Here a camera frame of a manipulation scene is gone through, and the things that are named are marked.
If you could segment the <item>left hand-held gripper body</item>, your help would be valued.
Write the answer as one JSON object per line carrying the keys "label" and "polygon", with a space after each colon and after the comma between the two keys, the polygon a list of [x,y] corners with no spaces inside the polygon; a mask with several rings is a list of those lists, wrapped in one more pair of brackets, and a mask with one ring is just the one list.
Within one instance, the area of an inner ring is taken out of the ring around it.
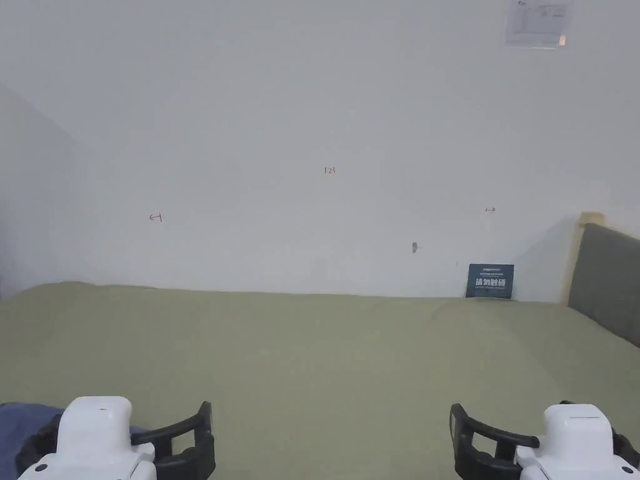
{"label": "left hand-held gripper body", "polygon": [[64,410],[54,453],[20,479],[156,479],[151,443],[132,444],[133,407],[121,396],[82,396]]}

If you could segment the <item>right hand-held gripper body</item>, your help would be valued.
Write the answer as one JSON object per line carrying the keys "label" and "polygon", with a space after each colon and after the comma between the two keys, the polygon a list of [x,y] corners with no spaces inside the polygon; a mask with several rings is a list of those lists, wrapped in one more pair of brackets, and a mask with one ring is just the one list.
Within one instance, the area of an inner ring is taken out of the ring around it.
{"label": "right hand-held gripper body", "polygon": [[516,449],[521,479],[639,479],[639,462],[614,450],[609,419],[595,405],[560,403],[544,410],[538,447]]}

